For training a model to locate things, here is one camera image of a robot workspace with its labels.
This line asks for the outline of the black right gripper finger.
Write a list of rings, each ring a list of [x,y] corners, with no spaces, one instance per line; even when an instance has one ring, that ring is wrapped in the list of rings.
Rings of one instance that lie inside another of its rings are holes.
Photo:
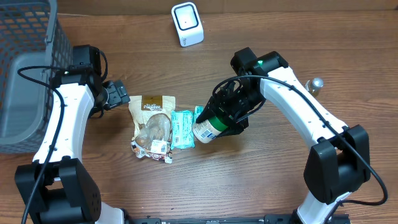
[[[225,129],[223,132],[221,132],[219,135],[217,135],[217,137],[221,138],[224,136],[232,136],[232,135],[241,134],[248,126],[249,126],[249,121],[247,118],[245,118],[244,120],[240,121],[239,123],[233,124],[232,127],[228,127],[227,129]]]
[[[220,114],[221,110],[219,109],[218,101],[213,96],[211,96],[204,110],[200,113],[199,117],[195,120],[195,122],[200,124],[205,120],[210,119],[214,116],[218,116]]]

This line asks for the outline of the small teal white box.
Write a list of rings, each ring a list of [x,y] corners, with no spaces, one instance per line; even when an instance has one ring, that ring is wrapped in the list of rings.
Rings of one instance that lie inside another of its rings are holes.
[[[193,111],[193,123],[196,123],[197,118],[201,115],[203,112],[204,107],[203,106],[196,106],[194,111]]]

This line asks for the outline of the brown snack packet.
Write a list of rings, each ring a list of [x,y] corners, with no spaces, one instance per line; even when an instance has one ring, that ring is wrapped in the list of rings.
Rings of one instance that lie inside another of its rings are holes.
[[[129,112],[134,123],[131,149],[137,158],[145,157],[172,163],[172,121],[174,96],[136,95],[129,97]]]

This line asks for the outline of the teal tissue pack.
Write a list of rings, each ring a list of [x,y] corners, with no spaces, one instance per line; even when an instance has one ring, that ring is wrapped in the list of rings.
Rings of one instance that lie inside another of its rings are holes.
[[[193,112],[172,111],[172,149],[194,148]]]

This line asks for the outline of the green lid white jar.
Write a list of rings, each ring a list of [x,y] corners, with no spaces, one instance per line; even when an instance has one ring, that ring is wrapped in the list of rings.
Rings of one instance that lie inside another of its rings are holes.
[[[207,144],[228,128],[227,125],[214,116],[202,123],[195,123],[192,131],[194,136],[202,143]]]

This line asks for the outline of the yellow liquid bottle silver cap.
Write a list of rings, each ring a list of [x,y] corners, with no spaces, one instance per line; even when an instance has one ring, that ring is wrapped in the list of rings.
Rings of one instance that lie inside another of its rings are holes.
[[[314,97],[316,98],[319,93],[321,88],[324,86],[324,82],[321,78],[317,77],[312,80],[309,80],[305,84],[305,89]]]

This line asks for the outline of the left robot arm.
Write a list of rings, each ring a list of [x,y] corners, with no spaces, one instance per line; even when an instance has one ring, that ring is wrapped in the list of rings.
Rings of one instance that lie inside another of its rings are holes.
[[[18,166],[14,180],[25,203],[22,223],[131,223],[128,212],[104,203],[82,164],[86,123],[129,102],[122,81],[108,81],[104,52],[73,48],[73,63],[52,67],[45,85],[53,94],[49,125],[32,163]]]

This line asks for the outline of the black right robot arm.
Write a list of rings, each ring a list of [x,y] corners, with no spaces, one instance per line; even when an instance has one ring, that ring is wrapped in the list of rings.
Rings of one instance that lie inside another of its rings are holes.
[[[193,122],[203,143],[237,135],[248,118],[272,102],[299,132],[309,149],[304,170],[308,194],[291,214],[266,215],[265,223],[348,223],[336,215],[340,202],[370,178],[369,136],[361,126],[347,126],[329,113],[301,85],[277,52],[257,57],[250,48],[231,59],[233,78],[219,83],[205,109]]]

